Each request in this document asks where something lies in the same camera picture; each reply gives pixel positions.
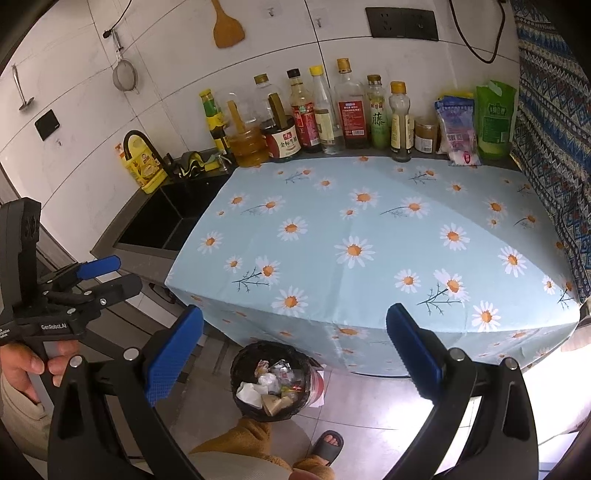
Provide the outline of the person's left hand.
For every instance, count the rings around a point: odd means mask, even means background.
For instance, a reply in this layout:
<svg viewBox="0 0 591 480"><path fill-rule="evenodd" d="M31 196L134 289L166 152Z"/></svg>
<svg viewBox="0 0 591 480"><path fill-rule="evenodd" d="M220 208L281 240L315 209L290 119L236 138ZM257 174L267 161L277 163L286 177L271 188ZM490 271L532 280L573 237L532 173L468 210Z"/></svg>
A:
<svg viewBox="0 0 591 480"><path fill-rule="evenodd" d="M79 353L79 342L75 340L57 343L59 355L44 363L27 346L11 343L1 347L1 368L8 383L34 403L39 403L37 394L28 374L41 375L48 370L53 385L59 387L71 357Z"/></svg>

